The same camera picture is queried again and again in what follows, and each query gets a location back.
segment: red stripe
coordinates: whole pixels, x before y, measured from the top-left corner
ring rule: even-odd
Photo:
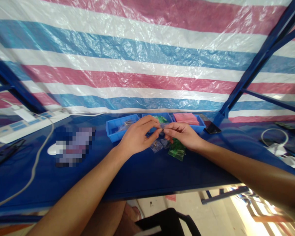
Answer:
[[[46,93],[33,93],[33,96],[37,98],[37,100],[43,105],[43,106],[47,106],[47,105],[54,105],[57,104],[57,102],[55,102],[51,97],[49,97]],[[11,105],[9,103],[6,103],[4,101],[2,101],[1,99],[5,99],[8,102],[11,102],[15,105],[21,105],[22,103],[17,100],[11,93],[9,92],[2,92],[0,93],[0,108],[9,108],[11,107]]]
[[[11,106],[9,103],[6,103],[6,102],[2,101],[1,99],[5,99],[8,102],[11,102],[11,103],[13,103],[15,105],[21,105],[22,104],[11,93],[9,93],[9,92],[2,92],[2,93],[0,93],[0,108],[8,108],[8,107]]]
[[[295,121],[295,115],[286,116],[237,116],[229,118],[233,123]]]
[[[156,25],[199,32],[268,35],[284,6],[239,6],[205,0],[45,0]]]
[[[258,93],[295,94],[295,84],[289,83],[254,83],[248,89]]]
[[[35,82],[87,85],[93,88],[151,88],[230,94],[237,84],[220,80],[74,70],[63,67],[22,67]],[[249,89],[258,93],[295,94],[295,84],[288,83],[257,83],[251,84]]]

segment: blue storage tray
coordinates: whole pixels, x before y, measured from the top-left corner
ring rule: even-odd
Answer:
[[[106,121],[107,136],[110,138],[112,143],[121,140],[122,137],[125,135],[126,130],[118,132],[118,127],[122,126],[128,120],[132,120],[135,123],[139,119],[140,118],[138,115],[130,115],[130,116],[125,116],[118,119]]]
[[[166,120],[168,121],[168,123],[174,122],[168,112],[145,113],[145,114],[142,114],[142,117],[147,116],[147,115],[151,115],[151,116],[162,116],[162,117],[166,118]],[[149,133],[154,133],[155,130],[156,130],[156,128],[152,128],[152,129],[150,129]]]
[[[174,119],[174,122],[176,122],[176,119],[175,119],[175,116],[174,114],[178,114],[179,112],[175,112],[173,113],[173,119]],[[201,117],[199,115],[195,115],[193,114],[197,120],[199,121],[199,125],[198,126],[194,126],[194,125],[190,125],[190,127],[196,132],[196,133],[201,133],[204,128],[206,127],[206,125],[204,124],[203,120],[201,119]]]

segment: black phone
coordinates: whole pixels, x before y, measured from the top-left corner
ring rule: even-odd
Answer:
[[[204,121],[204,124],[206,125],[205,130],[209,134],[215,134],[215,133],[221,133],[222,131],[215,125],[213,124],[204,114],[199,114],[201,119]]]

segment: white cable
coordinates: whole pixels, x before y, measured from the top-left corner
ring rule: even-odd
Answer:
[[[1,100],[1,101],[4,101],[4,102],[6,102],[6,103],[9,103],[11,106],[15,106],[15,104],[13,104],[13,103],[11,103],[11,102],[9,102],[9,101],[3,99],[3,98],[0,98],[0,100]]]
[[[107,112],[102,112],[102,113],[98,113],[98,114],[92,114],[92,115],[87,115],[87,114],[70,114],[70,115],[81,115],[81,116],[98,116],[98,115],[102,115],[102,114],[107,114]]]
[[[265,132],[267,132],[267,131],[269,131],[269,130],[279,130],[279,131],[281,131],[282,133],[284,133],[286,139],[285,139],[285,141],[284,141],[283,143],[279,144],[279,146],[284,146],[285,144],[287,144],[287,142],[288,142],[288,134],[287,134],[285,131],[281,130],[281,129],[271,128],[271,129],[266,129],[266,130],[263,131],[262,134],[261,134],[261,140],[262,140],[262,142],[263,142],[265,145],[267,145],[267,146],[269,147],[269,145],[263,140],[263,135],[265,134]]]
[[[8,197],[7,199],[3,200],[0,202],[0,206],[7,203],[8,201],[10,201],[11,199],[15,198],[16,196],[20,195],[22,192],[24,192],[25,189],[28,188],[28,186],[33,182],[34,180],[34,177],[35,177],[35,174],[36,174],[36,167],[37,167],[37,164],[38,164],[38,161],[39,161],[39,156],[40,156],[40,153],[42,151],[42,149],[44,148],[44,146],[46,145],[48,139],[50,138],[50,136],[52,135],[54,129],[55,129],[55,125],[54,123],[52,122],[51,119],[49,119],[48,117],[44,117],[44,116],[41,116],[41,115],[38,115],[36,113],[33,113],[37,116],[40,116],[40,117],[43,117],[43,118],[46,118],[48,119],[50,122],[51,122],[51,131],[49,133],[49,135],[47,136],[47,138],[45,139],[43,145],[40,147],[40,149],[38,150],[37,154],[36,154],[36,158],[35,158],[35,163],[33,165],[33,168],[32,168],[32,173],[31,173],[31,177],[30,177],[30,180],[28,181],[28,183],[24,186],[24,188],[22,188],[20,191],[18,191],[17,193],[15,193],[14,195]]]

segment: white power strip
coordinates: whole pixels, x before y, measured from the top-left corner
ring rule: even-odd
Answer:
[[[68,114],[63,109],[48,111],[40,115],[49,118],[53,123],[61,121],[70,116],[70,114]],[[35,118],[35,120],[30,122],[21,120],[13,124],[1,127],[0,142],[7,144],[51,125],[51,122],[46,118],[37,115],[35,115]]]

